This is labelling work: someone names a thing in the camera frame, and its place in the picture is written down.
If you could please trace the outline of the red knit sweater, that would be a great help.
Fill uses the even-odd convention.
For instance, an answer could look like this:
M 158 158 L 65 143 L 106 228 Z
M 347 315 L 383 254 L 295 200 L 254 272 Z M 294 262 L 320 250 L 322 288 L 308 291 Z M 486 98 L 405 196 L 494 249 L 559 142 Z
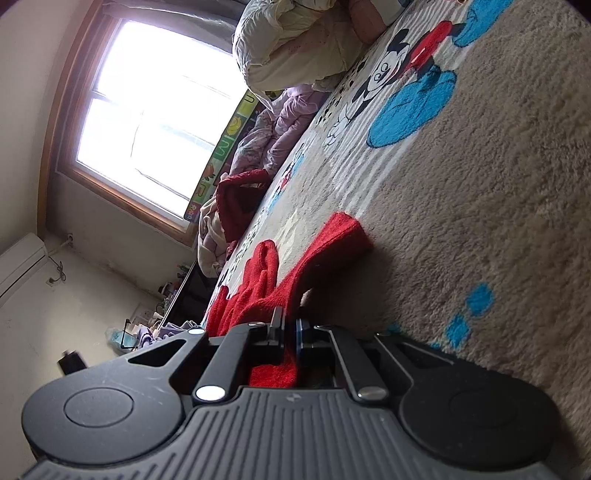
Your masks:
M 287 327 L 293 326 L 304 293 L 331 280 L 372 248 L 356 218 L 335 212 L 287 276 L 278 280 L 280 256 L 276 243 L 259 242 L 245 263 L 242 284 L 235 293 L 226 286 L 219 288 L 206 315 L 207 334 L 223 336 L 238 324 L 269 321 L 276 307 L 283 309 Z

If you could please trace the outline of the cream pink crumpled cloth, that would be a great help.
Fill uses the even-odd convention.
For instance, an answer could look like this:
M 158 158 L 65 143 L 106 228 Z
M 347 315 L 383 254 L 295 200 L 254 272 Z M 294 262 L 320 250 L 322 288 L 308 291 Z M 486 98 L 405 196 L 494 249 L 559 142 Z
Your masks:
M 226 262 L 228 242 L 214 197 L 200 208 L 197 227 L 197 263 L 205 277 L 217 278 Z

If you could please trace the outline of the dark red garment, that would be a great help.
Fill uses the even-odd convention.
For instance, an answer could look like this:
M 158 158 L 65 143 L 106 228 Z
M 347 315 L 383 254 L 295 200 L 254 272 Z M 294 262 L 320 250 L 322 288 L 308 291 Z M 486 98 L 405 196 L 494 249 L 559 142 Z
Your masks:
M 218 183 L 215 199 L 221 227 L 228 244 L 245 234 L 271 183 L 265 169 L 225 177 Z

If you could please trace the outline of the colourful alphabet mat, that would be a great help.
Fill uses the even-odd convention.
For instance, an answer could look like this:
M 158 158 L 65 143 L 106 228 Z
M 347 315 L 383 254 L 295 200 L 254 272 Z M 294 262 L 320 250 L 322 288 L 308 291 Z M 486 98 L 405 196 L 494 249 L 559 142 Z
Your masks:
M 249 129 L 252 129 L 260 111 L 262 109 L 259 108 L 259 99 L 247 90 L 205 165 L 204 172 L 184 212 L 185 221 L 191 223 L 197 221 L 198 210 L 211 198 L 221 174 L 229 171 L 231 159 L 239 141 L 245 137 Z

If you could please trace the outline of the lilac crumpled garment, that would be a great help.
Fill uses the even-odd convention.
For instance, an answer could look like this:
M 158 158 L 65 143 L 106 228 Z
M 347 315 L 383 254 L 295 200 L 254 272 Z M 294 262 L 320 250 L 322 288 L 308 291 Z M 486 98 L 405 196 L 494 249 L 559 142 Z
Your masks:
M 263 169 L 273 178 L 328 96 L 308 85 L 284 90 L 238 143 L 228 175 Z

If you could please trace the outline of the beige Mickey Mouse blanket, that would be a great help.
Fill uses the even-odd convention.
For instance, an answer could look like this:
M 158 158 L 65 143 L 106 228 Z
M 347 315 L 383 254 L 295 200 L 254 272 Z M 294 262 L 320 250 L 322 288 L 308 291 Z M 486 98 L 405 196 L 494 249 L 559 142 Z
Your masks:
M 522 378 L 557 404 L 552 466 L 590 475 L 590 24 L 566 1 L 418 1 L 342 80 L 219 278 L 222 334 L 337 212 L 301 279 L 308 318 L 390 330 Z

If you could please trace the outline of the white air conditioner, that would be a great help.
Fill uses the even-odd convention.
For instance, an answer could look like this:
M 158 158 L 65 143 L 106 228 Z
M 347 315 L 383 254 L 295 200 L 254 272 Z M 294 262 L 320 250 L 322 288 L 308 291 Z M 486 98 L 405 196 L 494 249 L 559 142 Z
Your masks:
M 6 301 L 46 262 L 45 243 L 28 233 L 0 256 L 0 302 Z

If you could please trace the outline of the cream quilted duvet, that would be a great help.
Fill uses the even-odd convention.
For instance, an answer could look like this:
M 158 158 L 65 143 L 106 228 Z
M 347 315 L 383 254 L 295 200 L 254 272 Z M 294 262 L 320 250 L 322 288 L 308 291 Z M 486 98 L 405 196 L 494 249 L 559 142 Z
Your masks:
M 338 1 L 250 1 L 232 41 L 240 73 L 259 96 L 342 74 L 365 50 Z

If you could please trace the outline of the grey curtain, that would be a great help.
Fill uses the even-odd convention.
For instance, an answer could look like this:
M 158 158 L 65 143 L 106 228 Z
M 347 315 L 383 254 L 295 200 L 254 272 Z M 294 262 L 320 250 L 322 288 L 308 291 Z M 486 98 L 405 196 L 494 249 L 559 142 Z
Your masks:
M 113 18 L 163 28 L 231 53 L 232 36 L 248 1 L 190 0 L 103 1 Z

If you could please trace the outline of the window with wooden frame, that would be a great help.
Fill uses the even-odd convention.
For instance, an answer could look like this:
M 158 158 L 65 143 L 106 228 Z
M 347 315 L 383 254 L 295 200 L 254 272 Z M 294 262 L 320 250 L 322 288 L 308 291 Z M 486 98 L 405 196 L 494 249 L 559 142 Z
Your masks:
M 38 222 L 61 174 L 173 240 L 245 82 L 231 54 L 90 4 L 58 81 L 41 156 Z

